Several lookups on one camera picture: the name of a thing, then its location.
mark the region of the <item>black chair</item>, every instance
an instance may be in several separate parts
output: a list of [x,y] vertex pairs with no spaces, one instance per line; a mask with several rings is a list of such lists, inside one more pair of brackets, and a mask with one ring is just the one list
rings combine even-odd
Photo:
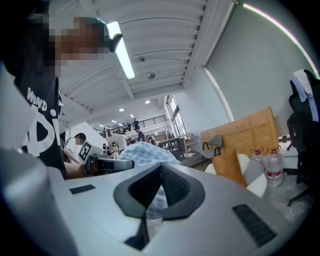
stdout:
[[[313,74],[304,70],[310,81],[313,92],[314,101],[318,113],[320,113],[320,80],[315,79]],[[310,192],[312,192],[317,185],[316,168],[320,153],[320,123],[313,121],[312,112],[309,105],[309,100],[306,99],[301,102],[294,82],[291,80],[290,85],[293,94],[289,98],[289,104],[293,109],[293,114],[288,119],[287,125],[290,132],[292,146],[298,152],[298,173],[296,182],[304,182],[309,185],[304,192],[290,199],[288,206]]]

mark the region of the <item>wooden panel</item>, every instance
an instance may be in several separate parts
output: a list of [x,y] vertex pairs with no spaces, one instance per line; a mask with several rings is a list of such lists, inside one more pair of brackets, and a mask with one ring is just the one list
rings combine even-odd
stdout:
[[210,141],[215,135],[222,135],[222,152],[236,150],[237,154],[251,156],[251,150],[278,145],[278,136],[272,110],[270,107],[248,117],[206,130],[201,133],[202,142]]

